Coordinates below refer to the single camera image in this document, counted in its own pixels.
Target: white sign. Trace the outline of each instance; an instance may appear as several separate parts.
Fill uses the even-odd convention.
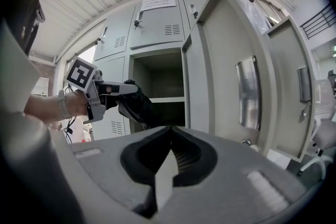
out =
[[[175,0],[144,0],[140,11],[166,7],[176,7]]]

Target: hand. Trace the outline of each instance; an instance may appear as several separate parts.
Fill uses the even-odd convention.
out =
[[[76,90],[66,94],[65,104],[67,106],[69,113],[72,116],[76,117],[87,115],[86,111],[87,103],[88,99],[86,98],[85,94],[80,90]]]

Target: window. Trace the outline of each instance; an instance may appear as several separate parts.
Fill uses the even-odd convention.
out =
[[[48,84],[48,78],[40,77],[33,88],[32,94],[45,97],[48,96]]]
[[[256,4],[261,12],[264,13],[265,17],[272,26],[278,24],[285,17],[283,12],[271,2],[266,0],[254,0],[254,4]]]
[[[92,63],[93,62],[93,56],[95,55],[94,51],[96,50],[96,46],[93,46],[85,51],[83,51],[80,55],[78,55],[79,58],[82,58],[86,62]]]
[[[69,67],[71,66],[71,63],[76,56],[85,60],[86,62],[92,63],[93,62],[93,57],[95,55],[95,53],[94,53],[95,50],[96,50],[96,44],[93,42],[90,45],[88,45],[87,47],[85,47],[83,50],[81,50],[77,54],[75,54],[72,58],[70,58],[65,65],[64,78],[67,75],[67,72],[69,71]],[[65,81],[63,81],[63,86],[64,86],[63,87],[64,89],[67,88],[67,84],[66,84]]]

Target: ceiling light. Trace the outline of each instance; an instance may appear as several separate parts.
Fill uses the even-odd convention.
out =
[[[272,17],[269,17],[273,22],[275,22],[276,24],[278,24],[279,23],[279,21],[277,21],[277,20],[275,20],[275,19],[273,19]]]

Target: open locker door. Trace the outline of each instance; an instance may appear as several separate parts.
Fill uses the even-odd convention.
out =
[[[291,18],[265,33],[271,41],[278,91],[273,149],[301,161],[309,144],[315,111],[314,77],[309,55]]]
[[[249,20],[241,1],[205,2],[183,46],[191,129],[237,142],[250,139],[267,155],[277,117],[276,81],[268,42]],[[237,67],[245,61],[245,66],[253,67],[252,79],[252,69],[241,71]],[[256,88],[248,92],[251,81]]]

